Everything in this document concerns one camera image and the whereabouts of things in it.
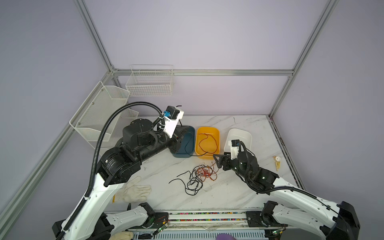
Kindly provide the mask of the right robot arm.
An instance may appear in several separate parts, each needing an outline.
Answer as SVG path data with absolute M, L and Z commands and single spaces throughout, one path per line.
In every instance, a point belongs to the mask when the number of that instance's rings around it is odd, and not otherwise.
M 213 155 L 217 167 L 234 171 L 257 194 L 269 195 L 295 206 L 291 209 L 276 201 L 267 201 L 258 217 L 261 225 L 288 225 L 323 240 L 358 239 L 361 225 L 351 204 L 337 204 L 293 186 L 278 174 L 260 167 L 256 156 L 242 141 L 233 143 L 231 152 Z

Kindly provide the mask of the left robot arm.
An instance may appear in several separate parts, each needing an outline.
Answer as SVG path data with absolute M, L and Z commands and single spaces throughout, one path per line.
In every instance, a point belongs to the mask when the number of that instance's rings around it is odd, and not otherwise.
M 115 147 L 100 154 L 109 126 L 123 111 L 147 106 L 158 112 L 155 121 L 136 119 L 123 128 L 123 137 Z M 184 111 L 168 106 L 165 111 L 148 102 L 133 102 L 114 111 L 98 137 L 88 188 L 71 215 L 55 222 L 52 229 L 58 240 L 108 240 L 133 227 L 148 228 L 155 223 L 156 212 L 148 203 L 118 214 L 105 214 L 105 208 L 142 163 L 169 149 L 177 152 L 184 138 L 179 121 Z

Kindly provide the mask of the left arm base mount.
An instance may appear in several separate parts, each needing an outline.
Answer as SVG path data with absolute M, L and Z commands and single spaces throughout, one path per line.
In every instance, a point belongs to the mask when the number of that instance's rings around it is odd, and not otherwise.
M 157 229 L 163 225 L 163 222 L 169 221 L 168 212 L 156 212 L 148 203 L 140 203 L 140 207 L 143 207 L 148 214 L 148 218 L 141 226 L 134 226 L 131 229 Z

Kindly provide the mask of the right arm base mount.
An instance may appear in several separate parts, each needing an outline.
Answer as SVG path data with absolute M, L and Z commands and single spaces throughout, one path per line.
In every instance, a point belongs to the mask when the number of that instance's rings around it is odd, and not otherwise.
M 286 227 L 287 225 L 278 223 L 273 217 L 273 213 L 275 212 L 275 208 L 277 205 L 277 202 L 267 201 L 266 203 L 264 203 L 264 208 L 262 210 L 247 211 L 246 220 L 248 223 L 248 227 Z

